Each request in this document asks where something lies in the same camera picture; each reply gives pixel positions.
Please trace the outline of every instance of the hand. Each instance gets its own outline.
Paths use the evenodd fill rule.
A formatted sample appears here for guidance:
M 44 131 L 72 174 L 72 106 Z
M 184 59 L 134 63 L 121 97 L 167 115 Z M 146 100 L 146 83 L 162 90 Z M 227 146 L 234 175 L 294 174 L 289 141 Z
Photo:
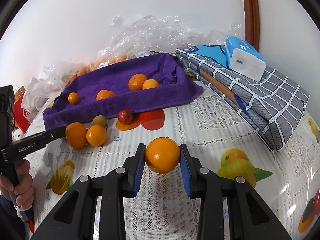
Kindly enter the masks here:
M 22 209 L 29 209 L 32 206 L 34 199 L 34 188 L 32 186 L 32 177 L 29 174 L 30 163 L 24 160 L 23 163 L 17 168 L 17 175 L 23 175 L 19 185 L 13 188 L 9 179 L 0 174 L 0 190 L 2 195 L 11 201 L 8 191 L 13 191 L 17 196 L 16 202 Z

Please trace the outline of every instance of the purple towel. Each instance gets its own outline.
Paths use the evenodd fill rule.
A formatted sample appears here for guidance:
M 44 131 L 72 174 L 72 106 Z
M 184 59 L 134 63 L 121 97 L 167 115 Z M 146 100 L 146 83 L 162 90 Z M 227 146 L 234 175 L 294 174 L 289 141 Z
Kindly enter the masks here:
M 131 92 L 129 79 L 138 73 L 155 79 L 157 88 Z M 100 90 L 113 91 L 116 96 L 96 101 Z M 192 82 L 168 53 L 119 62 L 77 77 L 44 111 L 46 129 L 73 122 L 91 122 L 97 115 L 114 118 L 123 109 L 133 113 L 168 106 L 186 104 L 195 99 L 202 87 Z M 76 92 L 77 105 L 68 102 L 68 95 Z

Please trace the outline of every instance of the small white figurine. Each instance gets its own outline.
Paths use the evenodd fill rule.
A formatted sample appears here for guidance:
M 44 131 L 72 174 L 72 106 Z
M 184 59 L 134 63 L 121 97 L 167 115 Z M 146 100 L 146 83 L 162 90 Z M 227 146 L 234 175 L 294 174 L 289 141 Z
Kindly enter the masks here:
M 17 129 L 12 132 L 11 136 L 12 141 L 18 141 L 24 137 L 24 133 L 20 129 Z

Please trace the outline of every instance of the table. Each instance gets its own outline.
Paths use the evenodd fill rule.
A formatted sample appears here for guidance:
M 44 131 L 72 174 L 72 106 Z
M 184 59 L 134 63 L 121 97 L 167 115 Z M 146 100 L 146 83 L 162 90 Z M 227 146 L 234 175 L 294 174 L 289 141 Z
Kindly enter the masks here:
M 122 166 L 135 154 L 139 143 L 157 137 L 185 143 L 191 156 L 199 158 L 204 167 L 217 172 L 220 158 L 229 148 L 239 148 L 254 167 L 273 174 L 257 182 L 255 189 L 279 218 L 294 240 L 303 239 L 298 232 L 305 206 L 320 185 L 320 147 L 308 125 L 305 111 L 297 129 L 279 152 L 270 152 L 251 126 L 223 99 L 201 82 L 203 93 L 183 106 L 163 109 L 162 128 L 149 131 L 141 125 L 133 130 L 119 131 L 116 119 L 108 120 L 108 140 L 103 147 L 87 145 L 72 149 L 64 140 L 51 142 L 46 148 L 27 156 L 31 163 L 36 198 L 36 228 L 61 198 L 46 189 L 52 174 L 65 160 L 75 165 L 73 181 L 82 174 L 92 178 L 106 175 Z M 29 127 L 26 136 L 43 131 L 42 111 Z M 95 219 L 95 239 L 99 231 L 99 206 Z M 127 239 L 196 239 L 200 200 L 190 200 L 184 192 L 179 165 L 169 174 L 156 174 L 144 168 L 140 191 L 135 199 L 124 199 Z M 228 239 L 228 216 L 225 212 L 225 239 Z

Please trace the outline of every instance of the sleeve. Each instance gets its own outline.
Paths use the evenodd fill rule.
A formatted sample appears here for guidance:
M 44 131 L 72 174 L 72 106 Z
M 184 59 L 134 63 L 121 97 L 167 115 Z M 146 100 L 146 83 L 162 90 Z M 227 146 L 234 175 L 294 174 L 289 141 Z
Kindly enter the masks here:
M 18 217 L 17 211 L 13 206 L 13 203 L 7 200 L 3 195 L 0 195 L 0 210 L 3 215 L 6 216 L 8 222 L 18 233 L 18 235 L 25 239 L 25 225 L 22 220 Z

